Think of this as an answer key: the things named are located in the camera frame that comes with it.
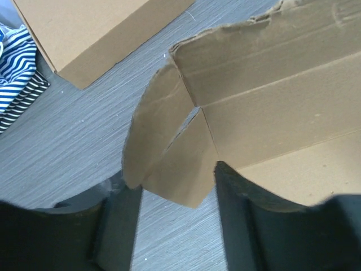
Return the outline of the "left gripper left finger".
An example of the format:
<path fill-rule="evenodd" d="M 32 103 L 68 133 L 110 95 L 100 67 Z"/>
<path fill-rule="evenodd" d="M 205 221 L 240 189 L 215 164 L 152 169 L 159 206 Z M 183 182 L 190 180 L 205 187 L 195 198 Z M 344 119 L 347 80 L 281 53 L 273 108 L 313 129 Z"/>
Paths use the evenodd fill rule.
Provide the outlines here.
<path fill-rule="evenodd" d="M 1 201 L 2 270 L 130 270 L 142 188 L 118 172 L 51 208 Z"/>

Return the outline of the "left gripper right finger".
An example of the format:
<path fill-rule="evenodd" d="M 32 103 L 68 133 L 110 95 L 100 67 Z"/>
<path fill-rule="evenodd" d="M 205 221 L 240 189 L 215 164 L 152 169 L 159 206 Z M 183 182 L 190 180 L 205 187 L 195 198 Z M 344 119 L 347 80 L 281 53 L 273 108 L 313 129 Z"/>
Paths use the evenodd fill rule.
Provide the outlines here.
<path fill-rule="evenodd" d="M 360 196 L 284 199 L 227 163 L 214 168 L 229 270 L 359 270 Z"/>

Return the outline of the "brown cardboard blanks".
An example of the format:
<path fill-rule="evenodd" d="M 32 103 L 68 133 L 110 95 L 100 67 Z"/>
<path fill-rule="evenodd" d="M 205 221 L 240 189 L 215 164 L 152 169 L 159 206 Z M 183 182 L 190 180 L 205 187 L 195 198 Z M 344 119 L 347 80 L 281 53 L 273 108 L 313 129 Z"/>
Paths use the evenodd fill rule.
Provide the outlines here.
<path fill-rule="evenodd" d="M 359 1 L 281 1 L 170 49 L 133 114 L 124 180 L 196 207 L 218 161 L 304 205 L 360 193 Z"/>

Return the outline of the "brown cardboard box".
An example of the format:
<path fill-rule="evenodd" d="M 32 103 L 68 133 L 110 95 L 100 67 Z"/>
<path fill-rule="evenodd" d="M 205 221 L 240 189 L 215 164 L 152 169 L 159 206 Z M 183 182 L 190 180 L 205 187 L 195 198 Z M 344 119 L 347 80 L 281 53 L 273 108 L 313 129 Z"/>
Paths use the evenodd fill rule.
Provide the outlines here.
<path fill-rule="evenodd" d="M 189 0 L 17 0 L 51 70 L 84 89 L 193 4 Z"/>

